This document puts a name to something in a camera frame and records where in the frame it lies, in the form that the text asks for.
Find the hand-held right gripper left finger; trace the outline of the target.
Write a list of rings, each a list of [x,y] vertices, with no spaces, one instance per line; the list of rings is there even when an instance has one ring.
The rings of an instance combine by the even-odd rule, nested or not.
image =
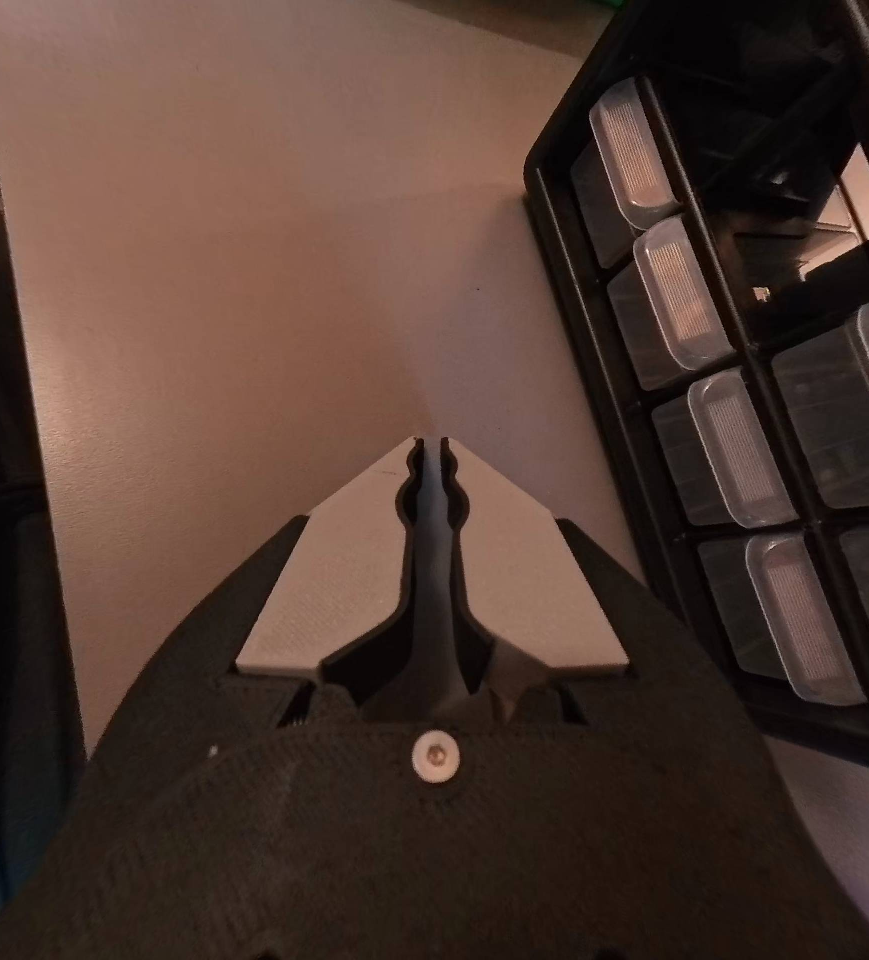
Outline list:
[[[239,675],[341,687],[362,706],[404,671],[424,463],[424,440],[409,437],[306,516],[236,657]]]

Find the black drawer cabinet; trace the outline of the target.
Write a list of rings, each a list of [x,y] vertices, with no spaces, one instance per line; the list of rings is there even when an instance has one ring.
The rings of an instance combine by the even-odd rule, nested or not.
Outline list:
[[[638,80],[648,120],[733,356],[642,390],[611,307],[610,270],[571,185],[588,116]],[[768,735],[869,767],[869,618],[841,535],[869,507],[820,497],[772,362],[869,304],[869,2],[625,2],[531,148],[526,203],[651,589],[686,623]],[[756,530],[686,518],[652,413],[740,368],[797,511]],[[701,543],[800,533],[867,703],[802,701],[745,674],[706,581]]]

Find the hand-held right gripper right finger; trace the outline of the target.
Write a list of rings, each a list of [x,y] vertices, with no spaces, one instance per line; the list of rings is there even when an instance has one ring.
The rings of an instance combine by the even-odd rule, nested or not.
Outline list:
[[[587,725],[572,685],[631,660],[558,519],[454,438],[440,469],[451,534],[453,653],[465,696],[451,725]]]

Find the small clear plastic drawer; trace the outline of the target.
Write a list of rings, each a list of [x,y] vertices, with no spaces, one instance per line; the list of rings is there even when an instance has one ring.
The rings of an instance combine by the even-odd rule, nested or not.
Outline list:
[[[636,239],[681,211],[638,79],[609,88],[588,116],[591,140],[570,180],[597,265],[610,270]]]
[[[756,530],[798,519],[740,367],[692,383],[651,422],[692,526]]]
[[[633,244],[607,285],[621,340],[640,388],[658,391],[735,353],[681,215]]]
[[[711,539],[697,553],[741,672],[785,681],[807,703],[869,701],[803,534]]]

